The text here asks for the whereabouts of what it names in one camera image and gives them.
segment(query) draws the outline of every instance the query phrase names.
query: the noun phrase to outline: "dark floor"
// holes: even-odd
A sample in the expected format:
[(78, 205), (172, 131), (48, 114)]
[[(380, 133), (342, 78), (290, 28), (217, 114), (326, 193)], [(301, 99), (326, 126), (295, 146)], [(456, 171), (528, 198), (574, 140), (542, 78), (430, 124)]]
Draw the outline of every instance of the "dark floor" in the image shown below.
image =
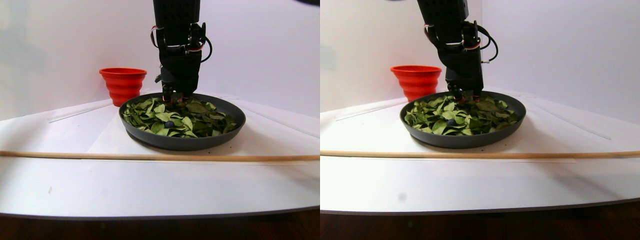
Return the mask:
[(321, 239), (640, 239), (640, 202), (445, 216), (321, 214)]
[(0, 217), (5, 239), (319, 239), (319, 210), (193, 220), (60, 221)]
[(349, 216), (318, 210), (195, 220), (0, 218), (0, 239), (640, 239), (640, 202), (552, 211)]

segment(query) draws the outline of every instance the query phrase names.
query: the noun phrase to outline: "wire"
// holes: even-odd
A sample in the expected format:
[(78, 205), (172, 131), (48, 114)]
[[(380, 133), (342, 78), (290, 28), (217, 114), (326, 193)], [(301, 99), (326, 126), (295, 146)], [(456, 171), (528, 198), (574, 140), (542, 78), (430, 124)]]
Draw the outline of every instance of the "wire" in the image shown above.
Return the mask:
[(498, 57), (498, 44), (495, 43), (495, 40), (491, 36), (487, 36), (491, 42), (493, 42), (493, 46), (495, 47), (495, 55), (489, 59), (489, 61), (493, 61)]
[(489, 38), (489, 43), (488, 43), (485, 47), (488, 47), (488, 46), (489, 46), (489, 44), (491, 44), (491, 43), (493, 42), (493, 46), (494, 46), (494, 48), (495, 48), (495, 55), (493, 55), (493, 57), (492, 57), (492, 58), (490, 58), (490, 59), (489, 59), (489, 61), (487, 61), (487, 63), (489, 63), (489, 62), (493, 61), (495, 58), (497, 58), (497, 57), (498, 57), (498, 44), (497, 44), (497, 43), (495, 42), (495, 40), (491, 37), (491, 35), (489, 35), (489, 32), (488, 32), (485, 28), (483, 28), (483, 27), (481, 27), (481, 26), (478, 26), (478, 31), (479, 31), (480, 33), (482, 33), (484, 36), (486, 36), (487, 38)]
[(490, 45), (490, 44), (491, 44), (491, 39), (489, 39), (489, 41), (487, 41), (486, 45), (482, 46), (482, 47), (480, 48), (480, 50), (482, 50), (482, 49), (485, 49), (485, 48), (489, 47), (489, 45)]
[(151, 27), (151, 42), (154, 44), (154, 47), (156, 47), (156, 48), (158, 48), (158, 45), (156, 45), (156, 40), (155, 40), (155, 37), (154, 37), (154, 30), (157, 29), (157, 28), (158, 27), (155, 26), (155, 25), (153, 27)]
[(202, 49), (204, 48), (204, 45), (205, 45), (205, 44), (206, 44), (206, 41), (201, 42), (201, 43), (200, 43), (200, 47), (198, 47), (198, 48), (196, 48), (196, 49), (189, 49), (188, 51), (189, 51), (189, 52), (197, 52), (197, 51), (200, 51), (200, 50), (202, 50)]
[(211, 41), (209, 40), (209, 38), (207, 38), (206, 36), (204, 37), (204, 39), (207, 41), (207, 43), (209, 44), (209, 55), (203, 59), (202, 61), (200, 61), (201, 63), (203, 63), (204, 61), (207, 61), (209, 59), (209, 57), (211, 57), (211, 52), (213, 52), (213, 44), (211, 44)]

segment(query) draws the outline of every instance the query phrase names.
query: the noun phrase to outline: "wooden stick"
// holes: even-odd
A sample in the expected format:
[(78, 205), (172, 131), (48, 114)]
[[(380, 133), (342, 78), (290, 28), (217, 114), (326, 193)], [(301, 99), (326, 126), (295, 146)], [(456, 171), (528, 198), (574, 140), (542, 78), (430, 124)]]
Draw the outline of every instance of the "wooden stick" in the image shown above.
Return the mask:
[(455, 152), (350, 152), (320, 150), (321, 156), (394, 157), (394, 158), (456, 158), (456, 159), (532, 159), (532, 158), (619, 158), (640, 157), (640, 151), (576, 152), (576, 153), (455, 153)]
[(83, 154), (61, 152), (15, 152), (0, 151), (6, 157), (39, 157), (67, 159), (114, 159), (114, 160), (152, 160), (152, 161), (211, 161), (211, 162), (277, 162), (277, 161), (316, 161), (319, 155), (300, 156), (205, 156), (205, 155), (168, 155), (168, 154)]

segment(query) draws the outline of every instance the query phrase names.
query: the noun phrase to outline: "white wall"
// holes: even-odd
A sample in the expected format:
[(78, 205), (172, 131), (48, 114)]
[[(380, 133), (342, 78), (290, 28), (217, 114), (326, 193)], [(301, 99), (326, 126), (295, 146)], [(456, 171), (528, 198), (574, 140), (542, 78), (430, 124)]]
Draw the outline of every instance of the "white wall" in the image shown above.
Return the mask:
[[(319, 8), (293, 0), (202, 1), (214, 54), (199, 90), (317, 117)], [(151, 1), (0, 1), (0, 120), (108, 99), (98, 69), (148, 71), (160, 89)]]
[(638, 10), (633, 0), (484, 0), (500, 47), (484, 79), (640, 124)]
[[(468, 0), (468, 5), (467, 20), (482, 23), (481, 0)], [(323, 0), (322, 110), (404, 97), (389, 70), (394, 65), (444, 69), (423, 25), (416, 0)], [(444, 72), (438, 88), (446, 89)]]

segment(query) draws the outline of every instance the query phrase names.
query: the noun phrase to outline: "black plate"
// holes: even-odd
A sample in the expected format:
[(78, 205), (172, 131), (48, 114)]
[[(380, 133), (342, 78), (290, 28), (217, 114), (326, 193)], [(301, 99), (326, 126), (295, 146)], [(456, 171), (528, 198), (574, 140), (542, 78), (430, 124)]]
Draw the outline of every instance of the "black plate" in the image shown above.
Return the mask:
[(239, 107), (216, 97), (196, 93), (194, 93), (193, 96), (198, 100), (212, 103), (214, 106), (216, 106), (216, 111), (231, 115), (234, 118), (234, 121), (237, 123), (237, 128), (231, 132), (218, 136), (205, 138), (176, 138), (142, 131), (129, 124), (124, 120), (124, 118), (122, 118), (122, 113), (124, 113), (127, 103), (137, 102), (140, 99), (149, 99), (151, 97), (162, 97), (162, 93), (151, 93), (129, 99), (127, 102), (120, 106), (120, 119), (122, 121), (122, 124), (124, 124), (125, 129), (127, 129), (127, 133), (129, 133), (129, 136), (134, 140), (145, 143), (152, 147), (167, 150), (195, 151), (212, 148), (230, 141), (240, 132), (240, 129), (242, 129), (242, 126), (246, 122), (246, 116)]
[(508, 106), (507, 109), (513, 110), (518, 115), (518, 122), (509, 127), (505, 127), (495, 132), (489, 132), (489, 133), (471, 135), (471, 136), (446, 136), (446, 135), (440, 135), (440, 134), (427, 133), (427, 132), (420, 131), (418, 129), (414, 129), (404, 121), (404, 116), (406, 115), (406, 112), (411, 110), (411, 108), (413, 108), (414, 102), (420, 101), (420, 100), (428, 101), (432, 97), (443, 97), (446, 95), (451, 95), (451, 93), (449, 92), (434, 93), (434, 94), (427, 95), (409, 102), (407, 105), (404, 106), (404, 108), (402, 108), (402, 111), (400, 111), (400, 120), (404, 124), (404, 127), (406, 128), (406, 130), (409, 131), (411, 136), (429, 145), (433, 145), (436, 147), (443, 147), (443, 148), (474, 148), (474, 147), (487, 146), (489, 144), (503, 140), (504, 138), (513, 134), (520, 127), (520, 124), (522, 124), (522, 120), (527, 114), (527, 110), (525, 109), (524, 105), (520, 101), (508, 95), (494, 93), (494, 92), (484, 92), (484, 91), (482, 92), (482, 94), (489, 95), (494, 99), (503, 100), (504, 102), (506, 102)]

